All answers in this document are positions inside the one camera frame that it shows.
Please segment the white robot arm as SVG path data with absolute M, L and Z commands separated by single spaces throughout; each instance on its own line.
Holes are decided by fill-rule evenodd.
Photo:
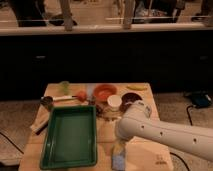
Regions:
M 153 120 L 151 113 L 145 101 L 133 102 L 116 123 L 116 137 L 144 138 L 213 162 L 213 129 Z

